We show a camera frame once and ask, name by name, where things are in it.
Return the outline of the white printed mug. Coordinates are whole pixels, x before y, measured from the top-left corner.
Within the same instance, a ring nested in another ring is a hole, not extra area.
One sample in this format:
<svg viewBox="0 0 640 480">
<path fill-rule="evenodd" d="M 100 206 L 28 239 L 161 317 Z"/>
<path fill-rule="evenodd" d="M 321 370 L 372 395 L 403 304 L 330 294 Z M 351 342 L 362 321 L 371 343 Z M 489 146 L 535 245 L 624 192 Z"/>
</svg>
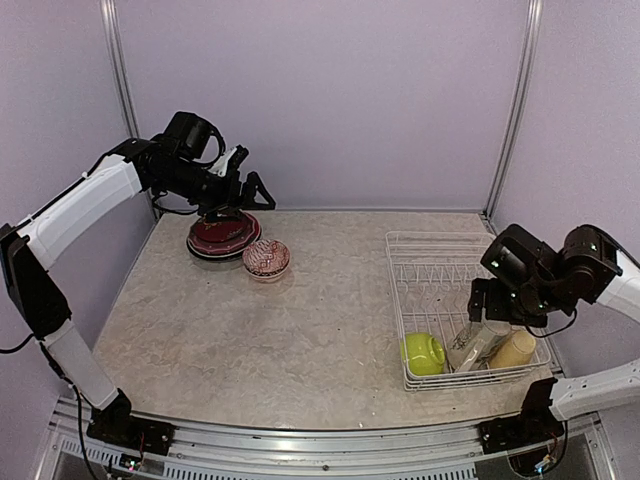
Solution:
<svg viewBox="0 0 640 480">
<path fill-rule="evenodd" d="M 487 320 L 466 324 L 447 350 L 452 371 L 464 373 L 476 369 L 510 332 L 511 326 L 506 322 Z"/>
</svg>

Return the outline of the white red patterned bowl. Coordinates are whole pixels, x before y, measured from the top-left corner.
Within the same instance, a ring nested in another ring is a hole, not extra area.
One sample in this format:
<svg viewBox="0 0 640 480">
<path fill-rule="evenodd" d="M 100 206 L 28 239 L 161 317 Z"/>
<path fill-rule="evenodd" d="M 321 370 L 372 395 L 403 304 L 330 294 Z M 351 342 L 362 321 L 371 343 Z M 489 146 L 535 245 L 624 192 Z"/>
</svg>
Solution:
<svg viewBox="0 0 640 480">
<path fill-rule="evenodd" d="M 279 281 L 288 273 L 289 264 L 285 265 L 280 270 L 273 271 L 273 272 L 258 272 L 258 271 L 253 271 L 248 267 L 245 267 L 244 270 L 251 279 L 259 283 L 273 283 L 273 282 Z"/>
</svg>

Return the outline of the yellow cup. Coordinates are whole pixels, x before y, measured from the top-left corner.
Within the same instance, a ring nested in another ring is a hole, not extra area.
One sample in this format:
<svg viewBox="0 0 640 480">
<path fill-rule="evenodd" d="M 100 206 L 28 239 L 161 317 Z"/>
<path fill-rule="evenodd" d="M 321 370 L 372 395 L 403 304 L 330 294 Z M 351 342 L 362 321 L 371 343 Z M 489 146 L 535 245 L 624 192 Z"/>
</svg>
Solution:
<svg viewBox="0 0 640 480">
<path fill-rule="evenodd" d="M 512 368 L 527 365 L 537 347 L 536 338 L 527 331 L 511 334 L 489 361 L 490 369 Z"/>
</svg>

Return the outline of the lime green bowl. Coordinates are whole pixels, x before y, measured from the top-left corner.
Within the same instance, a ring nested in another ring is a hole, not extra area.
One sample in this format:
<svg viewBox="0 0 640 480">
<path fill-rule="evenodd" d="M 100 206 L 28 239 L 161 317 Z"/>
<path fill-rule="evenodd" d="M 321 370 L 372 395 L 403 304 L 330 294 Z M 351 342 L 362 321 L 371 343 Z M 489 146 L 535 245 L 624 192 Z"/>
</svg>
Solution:
<svg viewBox="0 0 640 480">
<path fill-rule="evenodd" d="M 431 334 L 414 332 L 401 341 L 401 357 L 410 375 L 423 377 L 444 372 L 446 353 Z"/>
</svg>

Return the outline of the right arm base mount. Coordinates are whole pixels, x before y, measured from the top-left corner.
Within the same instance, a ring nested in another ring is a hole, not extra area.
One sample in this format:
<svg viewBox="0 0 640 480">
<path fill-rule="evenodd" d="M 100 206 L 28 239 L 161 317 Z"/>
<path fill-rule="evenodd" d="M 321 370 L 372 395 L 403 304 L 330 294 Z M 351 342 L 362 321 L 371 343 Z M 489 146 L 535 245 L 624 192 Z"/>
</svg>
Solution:
<svg viewBox="0 0 640 480">
<path fill-rule="evenodd" d="M 554 419 L 522 419 L 520 416 L 484 421 L 477 429 L 485 455 L 554 440 L 565 433 L 562 422 Z"/>
</svg>

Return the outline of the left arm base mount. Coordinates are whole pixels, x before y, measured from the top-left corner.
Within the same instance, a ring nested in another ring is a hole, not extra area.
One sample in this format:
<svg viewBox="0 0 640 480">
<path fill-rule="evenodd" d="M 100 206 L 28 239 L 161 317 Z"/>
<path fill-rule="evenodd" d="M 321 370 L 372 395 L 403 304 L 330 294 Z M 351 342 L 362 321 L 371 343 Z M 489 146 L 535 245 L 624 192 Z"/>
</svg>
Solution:
<svg viewBox="0 0 640 480">
<path fill-rule="evenodd" d="M 128 416 L 117 421 L 93 420 L 87 435 L 95 440 L 143 454 L 167 456 L 176 427 L 170 423 Z"/>
</svg>

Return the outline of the dark red floral plate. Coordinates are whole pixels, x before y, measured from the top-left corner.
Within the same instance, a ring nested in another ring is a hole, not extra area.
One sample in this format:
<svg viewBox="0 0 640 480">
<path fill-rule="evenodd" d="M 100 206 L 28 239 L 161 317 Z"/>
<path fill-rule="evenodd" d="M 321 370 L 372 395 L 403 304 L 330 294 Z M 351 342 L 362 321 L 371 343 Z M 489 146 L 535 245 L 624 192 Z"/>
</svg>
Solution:
<svg viewBox="0 0 640 480">
<path fill-rule="evenodd" d="M 224 243 L 241 236 L 248 228 L 249 220 L 242 222 L 207 223 L 207 216 L 199 218 L 190 228 L 189 238 L 205 243 Z"/>
</svg>

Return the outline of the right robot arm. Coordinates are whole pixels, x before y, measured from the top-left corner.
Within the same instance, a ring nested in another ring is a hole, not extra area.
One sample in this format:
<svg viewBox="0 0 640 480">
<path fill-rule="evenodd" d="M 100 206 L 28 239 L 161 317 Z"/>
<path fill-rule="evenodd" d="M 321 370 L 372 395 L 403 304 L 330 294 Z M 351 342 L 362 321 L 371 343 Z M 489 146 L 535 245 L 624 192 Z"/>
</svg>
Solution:
<svg viewBox="0 0 640 480">
<path fill-rule="evenodd" d="M 544 328 L 552 312 L 575 318 L 581 301 L 639 318 L 639 263 L 596 226 L 576 227 L 562 249 L 554 251 L 512 224 L 493 240 L 480 263 L 492 276 L 472 283 L 467 306 L 472 322 Z M 485 451 L 501 451 L 560 436 L 574 417 L 638 399 L 639 363 L 632 361 L 587 376 L 536 381 L 518 414 L 482 422 L 478 430 Z"/>
</svg>

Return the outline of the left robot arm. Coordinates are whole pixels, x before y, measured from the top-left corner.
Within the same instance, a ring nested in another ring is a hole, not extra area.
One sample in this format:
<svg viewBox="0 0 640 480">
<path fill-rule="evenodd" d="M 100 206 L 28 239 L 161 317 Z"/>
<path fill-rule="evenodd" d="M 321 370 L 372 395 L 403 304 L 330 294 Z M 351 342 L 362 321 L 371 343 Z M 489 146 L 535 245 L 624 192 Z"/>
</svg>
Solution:
<svg viewBox="0 0 640 480">
<path fill-rule="evenodd" d="M 229 222 L 276 201 L 255 171 L 243 175 L 249 151 L 227 147 L 218 128 L 178 111 L 150 139 L 128 138 L 42 208 L 1 228 L 1 273 L 7 293 L 50 367 L 80 405 L 90 408 L 88 436 L 111 444 L 168 447 L 175 426 L 134 413 L 76 326 L 69 282 L 55 272 L 87 231 L 123 204 L 151 193 L 184 199 L 202 220 Z"/>
</svg>

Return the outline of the blue white zigzag bowl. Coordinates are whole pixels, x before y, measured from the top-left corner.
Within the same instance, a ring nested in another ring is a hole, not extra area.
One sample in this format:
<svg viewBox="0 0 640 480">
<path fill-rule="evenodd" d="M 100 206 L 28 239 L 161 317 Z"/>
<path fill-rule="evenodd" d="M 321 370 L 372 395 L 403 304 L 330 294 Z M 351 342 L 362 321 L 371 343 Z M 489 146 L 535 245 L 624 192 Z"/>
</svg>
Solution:
<svg viewBox="0 0 640 480">
<path fill-rule="evenodd" d="M 290 264 L 291 254 L 288 247 L 278 241 L 261 239 L 249 245 L 242 255 L 244 268 L 258 272 L 278 271 Z"/>
</svg>

